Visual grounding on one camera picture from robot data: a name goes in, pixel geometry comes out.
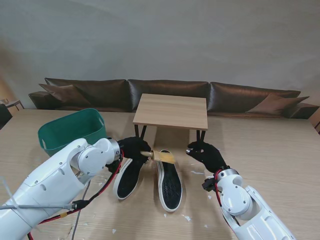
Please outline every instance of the light wood surface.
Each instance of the light wood surface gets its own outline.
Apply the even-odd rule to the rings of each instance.
[[[206,99],[143,93],[133,123],[206,131]]]
[[[0,176],[5,177],[12,192],[48,159],[38,143],[38,129],[70,113],[24,109],[0,130]],[[101,115],[109,136],[119,140],[135,135],[134,113]],[[208,125],[205,141],[220,149],[226,163],[241,174],[246,185],[259,191],[296,238],[319,240],[320,136],[308,120],[209,116]],[[118,201],[111,183],[82,210],[74,239],[236,240],[221,215],[214,192],[202,189],[205,175],[192,172],[203,173],[204,166],[185,154],[187,144],[196,140],[195,130],[151,126],[144,139],[153,149],[168,149],[174,154],[183,185],[179,209],[168,213],[162,208],[156,164],[151,162],[141,169],[138,186],[127,199]],[[106,169],[96,176],[86,199],[109,176]],[[5,188],[0,187],[1,202],[8,198]],[[182,215],[191,217],[191,221]],[[75,221],[73,214],[42,224],[38,226],[40,231],[32,231],[33,237],[70,240]]]

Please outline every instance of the shoe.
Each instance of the shoe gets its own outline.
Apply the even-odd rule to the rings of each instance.
[[[113,194],[116,195],[119,200],[126,199],[135,190],[139,180],[140,170],[147,160],[148,158],[138,160],[129,158],[120,169],[113,185]]]
[[[174,164],[157,161],[158,189],[162,207],[167,212],[178,209],[182,199],[182,185]]]

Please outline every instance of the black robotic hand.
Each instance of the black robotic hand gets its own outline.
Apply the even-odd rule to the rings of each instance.
[[[124,157],[127,159],[145,158],[141,155],[141,151],[150,152],[151,147],[140,137],[132,136],[118,141],[120,148],[123,150]]]
[[[191,151],[187,154],[203,163],[205,168],[211,173],[215,173],[220,168],[227,168],[219,150],[211,144],[203,141],[194,141],[188,145],[188,148]]]

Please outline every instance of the red cable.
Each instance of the red cable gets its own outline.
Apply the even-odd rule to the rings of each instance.
[[[221,200],[220,200],[219,191],[218,191],[218,182],[217,182],[217,179],[218,179],[218,174],[219,174],[221,171],[222,171],[222,170],[219,169],[219,170],[216,171],[215,174],[214,174],[214,179],[215,179],[215,194],[216,194],[216,198],[218,199],[218,202],[219,202],[220,207],[222,207],[222,205],[221,205]]]
[[[32,235],[31,235],[31,232],[29,232],[27,236],[28,236],[28,239],[29,239],[29,240],[34,240],[34,238],[33,238]]]
[[[120,167],[121,167],[121,163],[119,163],[119,166],[117,167],[117,169],[116,169],[116,171],[115,171],[115,174],[111,177],[110,182],[101,190],[101,192],[100,192],[98,195],[102,194],[102,193],[106,190],[106,188],[110,185],[110,183],[112,182],[112,180],[115,178],[117,172],[119,171]],[[74,214],[74,213],[76,213],[76,212],[78,212],[78,211],[80,211],[80,210],[81,210],[81,209],[76,209],[76,210],[68,211],[66,214],[67,214],[67,215]],[[51,217],[51,218],[48,218],[48,219],[46,219],[46,220],[43,220],[43,221],[40,222],[39,224],[45,224],[45,223],[48,223],[48,222],[51,222],[51,221],[53,221],[53,220],[57,220],[57,219],[60,219],[60,218],[61,218],[61,215],[53,216],[53,217]]]
[[[101,192],[98,194],[102,194],[104,192],[104,190],[106,190],[106,188],[110,185],[110,183],[112,182],[112,180],[115,178],[115,176],[118,174],[119,169],[121,168],[121,162],[119,163],[119,166],[116,168],[116,171],[114,172],[114,175],[112,176],[110,182],[101,190]]]
[[[122,153],[122,157],[123,157],[125,154],[124,154],[124,151],[123,151],[122,149],[121,149],[121,153]],[[119,165],[118,165],[116,171],[114,172],[114,174],[111,176],[110,182],[100,191],[100,193],[99,193],[98,195],[102,194],[102,193],[106,190],[106,188],[110,185],[110,183],[112,182],[112,180],[113,180],[113,179],[115,178],[115,176],[117,175],[117,173],[118,173],[118,171],[120,170],[120,168],[121,168],[121,162],[119,163]],[[67,215],[74,214],[74,213],[76,213],[76,212],[78,212],[78,211],[80,211],[80,210],[81,210],[81,209],[76,209],[76,210],[68,211],[66,214],[67,214]],[[42,222],[39,223],[39,225],[40,225],[40,224],[45,224],[45,223],[48,223],[48,222],[51,222],[51,221],[53,221],[53,220],[57,220],[57,219],[60,219],[60,218],[61,218],[61,215],[53,216],[53,217],[51,217],[51,218],[48,218],[48,219],[46,219],[46,220],[43,220]],[[34,238],[33,238],[32,235],[31,235],[31,232],[29,232],[29,233],[27,234],[27,237],[29,238],[29,240],[34,240]]]

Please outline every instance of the green basket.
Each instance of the green basket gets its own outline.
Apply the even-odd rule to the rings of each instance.
[[[106,137],[104,119],[93,108],[50,121],[38,131],[40,145],[50,157],[76,139],[86,139],[92,145]]]

